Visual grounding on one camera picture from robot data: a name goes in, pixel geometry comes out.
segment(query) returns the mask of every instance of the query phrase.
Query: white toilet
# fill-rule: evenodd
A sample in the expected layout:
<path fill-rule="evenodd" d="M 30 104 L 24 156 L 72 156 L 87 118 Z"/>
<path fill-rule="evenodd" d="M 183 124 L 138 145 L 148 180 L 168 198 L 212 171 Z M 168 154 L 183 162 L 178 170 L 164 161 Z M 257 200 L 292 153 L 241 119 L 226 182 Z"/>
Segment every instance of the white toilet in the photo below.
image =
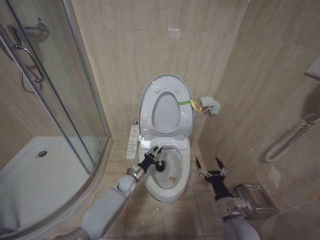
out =
<path fill-rule="evenodd" d="M 161 74 L 152 79 L 139 103 L 139 162 L 154 145 L 162 145 L 162 172 L 151 165 L 145 185 L 151 195 L 162 202 L 177 200 L 185 191 L 190 172 L 190 143 L 194 110 L 185 102 L 192 99 L 186 83 L 173 74 Z"/>

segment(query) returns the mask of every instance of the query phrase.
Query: gray robot arm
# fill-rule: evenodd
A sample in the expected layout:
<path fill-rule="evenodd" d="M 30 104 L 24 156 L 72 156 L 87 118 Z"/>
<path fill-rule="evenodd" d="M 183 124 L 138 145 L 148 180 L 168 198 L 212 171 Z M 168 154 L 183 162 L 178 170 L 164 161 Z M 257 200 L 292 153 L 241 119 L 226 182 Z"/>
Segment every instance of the gray robot arm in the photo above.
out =
<path fill-rule="evenodd" d="M 237 200 L 226 188 L 224 179 L 227 169 L 223 163 L 216 157 L 220 170 L 204 171 L 201 169 L 198 159 L 196 159 L 197 173 L 207 182 L 211 183 L 215 201 L 217 203 L 219 214 L 223 220 L 223 235 L 225 240 L 260 240 L 257 231 L 241 216 L 238 209 Z"/>
<path fill-rule="evenodd" d="M 126 205 L 137 182 L 151 164 L 156 164 L 162 147 L 154 146 L 144 154 L 144 160 L 133 164 L 127 175 L 121 177 L 115 187 L 108 189 L 83 215 L 81 225 L 74 231 L 56 236 L 54 240 L 98 240 L 107 232 Z"/>

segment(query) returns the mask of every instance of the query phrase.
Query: toilet seat cover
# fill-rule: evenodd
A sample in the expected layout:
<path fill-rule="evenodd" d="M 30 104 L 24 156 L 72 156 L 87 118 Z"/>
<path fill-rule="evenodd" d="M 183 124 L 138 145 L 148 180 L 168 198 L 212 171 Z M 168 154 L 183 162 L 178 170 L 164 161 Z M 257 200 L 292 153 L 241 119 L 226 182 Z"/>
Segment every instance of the toilet seat cover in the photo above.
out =
<path fill-rule="evenodd" d="M 156 137 L 183 139 L 191 133 L 194 111 L 185 82 L 173 74 L 161 74 L 152 79 L 143 90 L 139 103 L 139 129 L 145 140 Z"/>

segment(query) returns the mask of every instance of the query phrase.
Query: wall outlet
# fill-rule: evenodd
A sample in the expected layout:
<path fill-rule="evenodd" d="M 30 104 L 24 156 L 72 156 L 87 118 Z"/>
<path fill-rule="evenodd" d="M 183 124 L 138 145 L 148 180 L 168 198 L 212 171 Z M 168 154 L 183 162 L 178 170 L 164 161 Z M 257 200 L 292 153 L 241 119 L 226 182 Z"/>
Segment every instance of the wall outlet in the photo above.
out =
<path fill-rule="evenodd" d="M 212 96 L 200 97 L 202 107 L 208 107 L 211 114 L 218 114 L 221 106 Z"/>

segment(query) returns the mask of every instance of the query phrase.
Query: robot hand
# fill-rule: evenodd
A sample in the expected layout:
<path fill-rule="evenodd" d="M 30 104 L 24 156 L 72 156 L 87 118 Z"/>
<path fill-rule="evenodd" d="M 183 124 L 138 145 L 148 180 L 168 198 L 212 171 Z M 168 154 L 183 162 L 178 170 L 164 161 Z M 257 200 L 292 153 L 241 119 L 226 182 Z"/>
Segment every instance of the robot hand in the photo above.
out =
<path fill-rule="evenodd" d="M 157 164 L 163 146 L 153 146 L 149 151 L 144 154 L 144 160 L 141 163 L 138 163 L 138 166 L 141 167 L 144 173 L 147 173 L 148 168 L 151 164 Z"/>
<path fill-rule="evenodd" d="M 204 178 L 207 182 L 211 183 L 215 197 L 214 199 L 217 201 L 218 199 L 225 198 L 225 197 L 233 197 L 232 194 L 228 191 L 224 184 L 224 180 L 226 178 L 227 169 L 225 168 L 224 164 L 219 160 L 219 158 L 215 157 L 216 162 L 220 168 L 220 170 L 214 171 L 205 171 L 201 168 L 201 165 L 196 158 L 196 169 L 197 173 L 200 177 Z"/>

